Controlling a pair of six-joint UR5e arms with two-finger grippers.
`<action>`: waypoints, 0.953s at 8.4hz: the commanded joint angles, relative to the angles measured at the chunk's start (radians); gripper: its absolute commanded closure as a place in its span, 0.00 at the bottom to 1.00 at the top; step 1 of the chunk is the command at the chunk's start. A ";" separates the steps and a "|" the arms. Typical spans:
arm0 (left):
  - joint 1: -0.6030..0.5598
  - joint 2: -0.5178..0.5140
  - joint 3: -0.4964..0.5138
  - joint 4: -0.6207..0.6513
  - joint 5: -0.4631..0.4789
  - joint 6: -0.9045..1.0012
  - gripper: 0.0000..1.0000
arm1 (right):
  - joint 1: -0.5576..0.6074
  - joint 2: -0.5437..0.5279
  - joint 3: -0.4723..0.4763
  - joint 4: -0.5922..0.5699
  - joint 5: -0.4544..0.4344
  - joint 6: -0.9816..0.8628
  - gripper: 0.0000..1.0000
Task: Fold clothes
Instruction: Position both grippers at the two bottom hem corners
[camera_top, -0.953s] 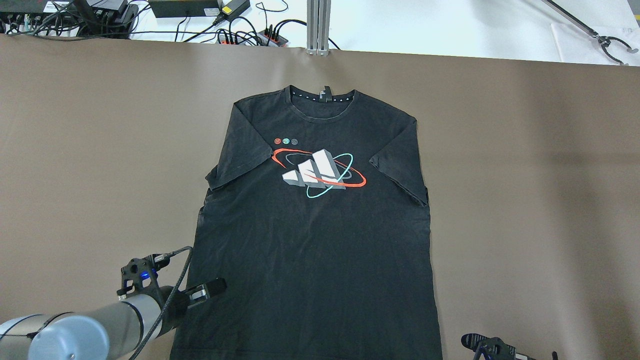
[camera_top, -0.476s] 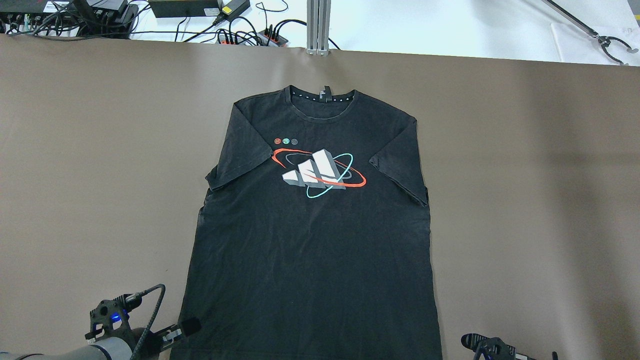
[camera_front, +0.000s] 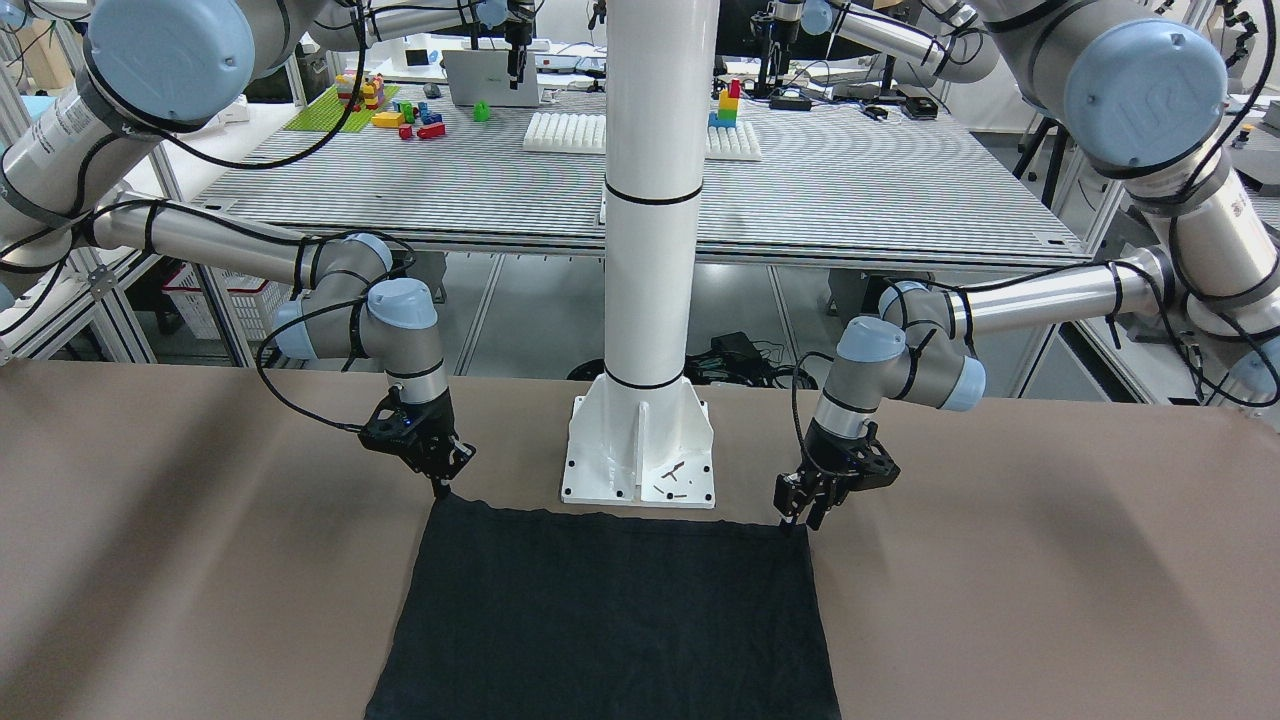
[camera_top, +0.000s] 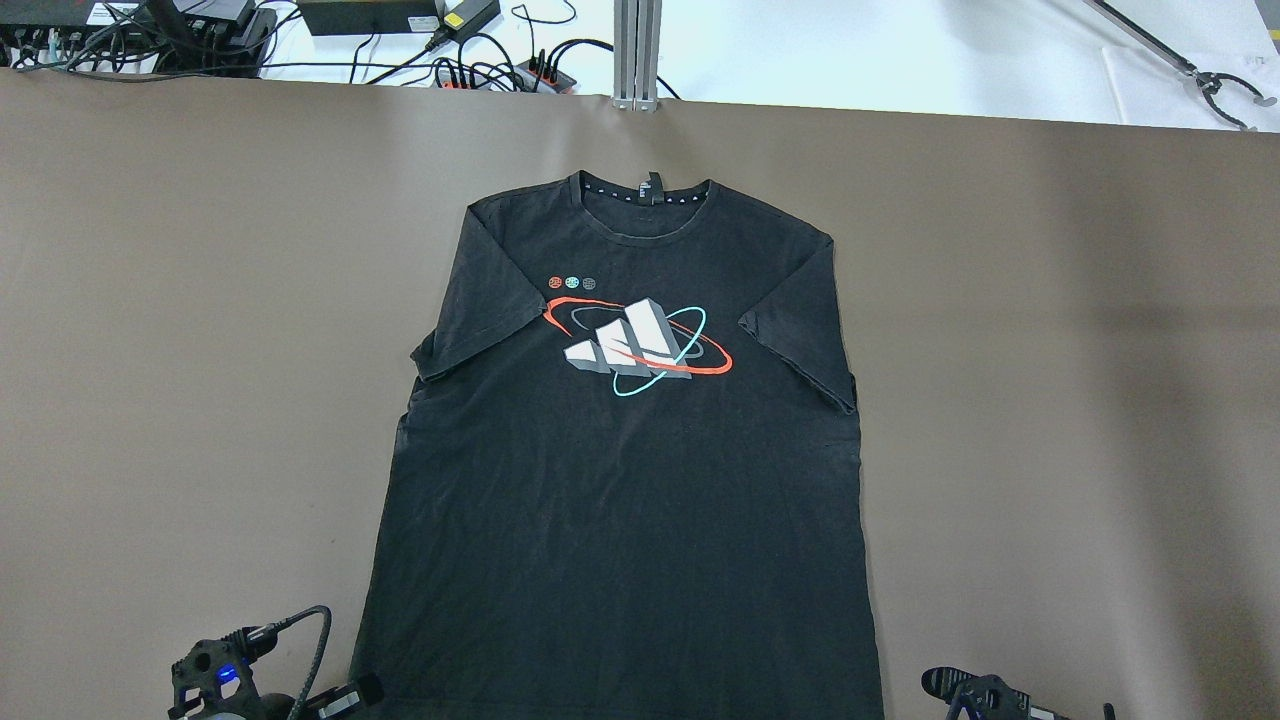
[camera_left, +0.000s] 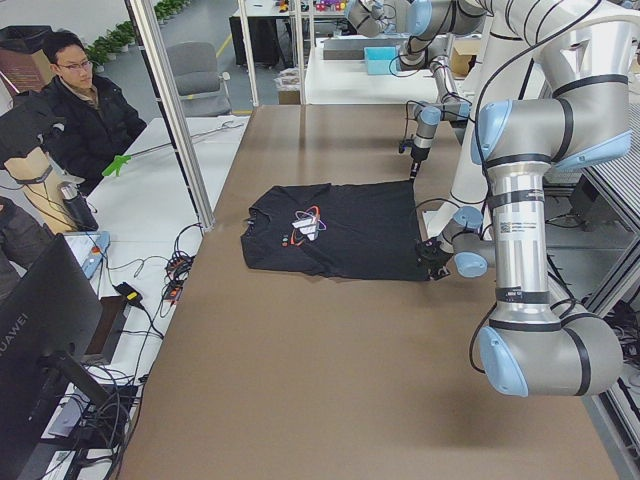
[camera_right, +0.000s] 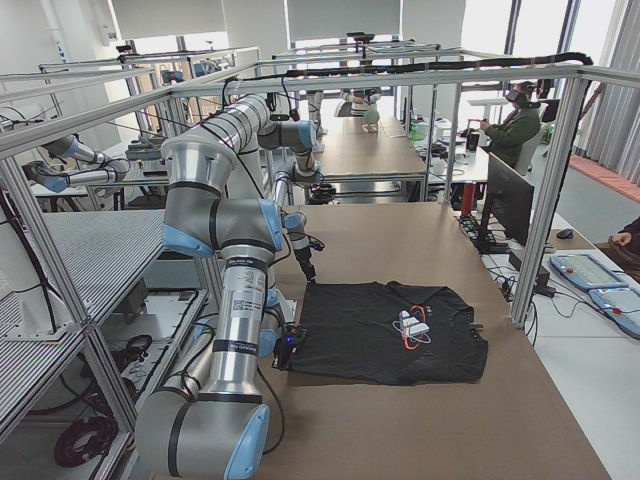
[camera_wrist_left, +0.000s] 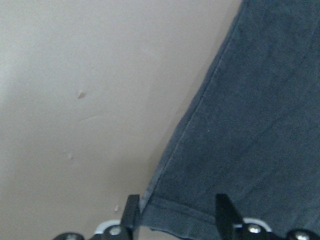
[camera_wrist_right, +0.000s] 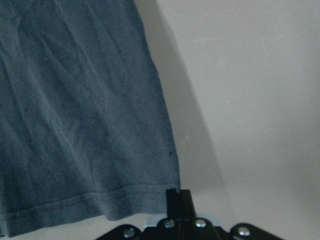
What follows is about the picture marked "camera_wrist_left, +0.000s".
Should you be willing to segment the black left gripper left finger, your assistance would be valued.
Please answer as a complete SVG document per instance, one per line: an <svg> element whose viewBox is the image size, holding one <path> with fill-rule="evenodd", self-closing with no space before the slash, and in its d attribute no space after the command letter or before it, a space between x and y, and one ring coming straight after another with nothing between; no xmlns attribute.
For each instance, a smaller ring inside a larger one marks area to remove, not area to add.
<svg viewBox="0 0 320 240"><path fill-rule="evenodd" d="M131 194L127 201L120 220L120 239L138 240L140 234L140 195Z"/></svg>

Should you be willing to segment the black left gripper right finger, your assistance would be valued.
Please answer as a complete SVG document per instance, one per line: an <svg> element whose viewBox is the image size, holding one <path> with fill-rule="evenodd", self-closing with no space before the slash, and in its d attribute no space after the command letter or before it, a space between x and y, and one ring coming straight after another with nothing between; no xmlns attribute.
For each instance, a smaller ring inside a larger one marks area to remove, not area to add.
<svg viewBox="0 0 320 240"><path fill-rule="evenodd" d="M215 224L222 240L239 239L244 225L243 217L227 194L218 193L215 196Z"/></svg>

